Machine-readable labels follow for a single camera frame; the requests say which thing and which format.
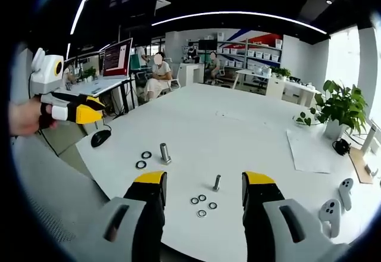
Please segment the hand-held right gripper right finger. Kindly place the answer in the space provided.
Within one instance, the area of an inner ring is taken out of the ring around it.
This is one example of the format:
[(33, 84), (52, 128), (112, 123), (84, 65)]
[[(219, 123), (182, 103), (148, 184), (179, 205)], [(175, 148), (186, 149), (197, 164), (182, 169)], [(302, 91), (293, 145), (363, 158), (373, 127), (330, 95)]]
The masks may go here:
[(349, 248), (334, 244), (320, 220), (264, 174), (242, 173), (242, 206), (248, 261), (338, 261)]

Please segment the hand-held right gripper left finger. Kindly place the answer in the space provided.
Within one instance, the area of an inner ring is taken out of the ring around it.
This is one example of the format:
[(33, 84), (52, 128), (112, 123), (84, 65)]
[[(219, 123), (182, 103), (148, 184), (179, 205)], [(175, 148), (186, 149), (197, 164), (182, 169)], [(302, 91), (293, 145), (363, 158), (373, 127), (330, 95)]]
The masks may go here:
[(106, 206), (103, 239), (115, 247), (118, 261), (160, 261), (165, 225), (167, 173), (153, 171), (138, 176), (124, 197)]

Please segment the person's left hand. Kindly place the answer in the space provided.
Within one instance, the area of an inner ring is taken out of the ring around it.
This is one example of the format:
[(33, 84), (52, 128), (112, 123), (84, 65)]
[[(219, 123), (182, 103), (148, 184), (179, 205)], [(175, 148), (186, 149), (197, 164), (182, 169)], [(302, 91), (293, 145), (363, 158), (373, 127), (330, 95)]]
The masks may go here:
[(16, 104), (8, 102), (8, 130), (10, 136), (30, 136), (39, 128), (39, 119), (42, 115), (42, 107), (45, 113), (51, 115), (52, 105), (45, 104), (38, 97), (33, 97), (26, 102)]

